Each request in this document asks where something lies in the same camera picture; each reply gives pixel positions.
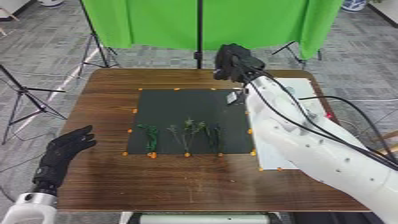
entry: black glove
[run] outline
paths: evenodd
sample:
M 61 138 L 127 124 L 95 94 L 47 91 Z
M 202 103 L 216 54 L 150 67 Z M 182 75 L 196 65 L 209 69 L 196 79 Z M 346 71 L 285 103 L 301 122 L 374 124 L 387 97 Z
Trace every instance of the black glove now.
M 69 162 L 81 150 L 95 145 L 93 134 L 88 134 L 92 126 L 74 130 L 61 135 L 45 146 L 45 154 L 40 158 L 38 169 L 33 176 L 33 183 L 45 183 L 60 187 Z
M 244 83 L 244 76 L 255 79 L 262 69 L 264 63 L 252 57 L 250 50 L 236 44 L 221 45 L 214 57 L 214 79 Z

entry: dark green mat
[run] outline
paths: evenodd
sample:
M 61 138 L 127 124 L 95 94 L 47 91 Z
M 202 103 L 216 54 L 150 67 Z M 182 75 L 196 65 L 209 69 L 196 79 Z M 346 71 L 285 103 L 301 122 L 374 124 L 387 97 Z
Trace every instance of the dark green mat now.
M 232 90 L 143 90 L 138 99 L 138 113 L 133 119 L 133 132 L 127 140 L 127 153 L 145 154 L 145 132 L 136 124 L 147 124 L 157 128 L 157 154 L 182 154 L 182 146 L 177 144 L 172 133 L 166 130 L 177 125 L 179 136 L 186 118 L 204 121 L 207 126 L 218 124 L 221 133 L 223 153 L 237 154 L 252 151 L 252 137 L 246 134 L 248 123 L 244 105 L 227 106 L 225 96 Z M 191 154 L 214 154 L 216 150 L 207 145 L 204 132 L 196 133 Z

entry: wooden table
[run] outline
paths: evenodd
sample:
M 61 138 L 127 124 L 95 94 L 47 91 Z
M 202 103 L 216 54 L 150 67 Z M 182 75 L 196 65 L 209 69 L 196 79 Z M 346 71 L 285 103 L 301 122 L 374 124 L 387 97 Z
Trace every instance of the wooden table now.
M 303 71 L 269 71 L 308 78 Z M 90 77 L 63 132 L 93 125 L 97 145 L 70 162 L 58 191 L 67 211 L 365 211 L 351 197 L 296 171 L 259 172 L 248 154 L 122 156 L 138 88 L 230 88 L 209 70 L 99 69 Z

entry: green backdrop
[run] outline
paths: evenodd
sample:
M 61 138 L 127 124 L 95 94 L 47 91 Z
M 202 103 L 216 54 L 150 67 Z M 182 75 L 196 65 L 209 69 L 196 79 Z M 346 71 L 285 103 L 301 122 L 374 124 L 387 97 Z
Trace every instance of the green backdrop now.
M 342 0 L 204 0 L 204 50 L 296 41 L 301 59 L 321 47 Z M 83 0 L 106 47 L 195 49 L 196 0 Z

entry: robotic arm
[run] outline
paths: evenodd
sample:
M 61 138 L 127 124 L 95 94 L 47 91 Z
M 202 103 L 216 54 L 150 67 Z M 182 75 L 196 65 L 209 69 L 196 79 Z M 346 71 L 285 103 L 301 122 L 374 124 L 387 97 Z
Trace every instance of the robotic arm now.
M 395 169 L 376 161 L 379 156 L 371 159 L 312 132 L 316 126 L 321 127 L 351 146 L 365 149 L 340 126 L 323 115 L 305 111 L 262 68 L 264 64 L 250 56 L 248 50 L 234 44 L 223 45 L 216 55 L 214 79 L 230 79 L 246 86 L 244 104 L 259 121 L 252 127 L 253 133 L 280 150 L 285 160 L 310 178 L 355 198 L 387 224 L 398 223 Z
M 56 188 L 63 182 L 67 166 L 76 154 L 95 145 L 90 130 L 92 126 L 86 126 L 47 143 L 31 180 L 33 187 L 17 197 L 1 224 L 13 224 L 31 219 L 42 220 L 42 224 L 54 223 Z

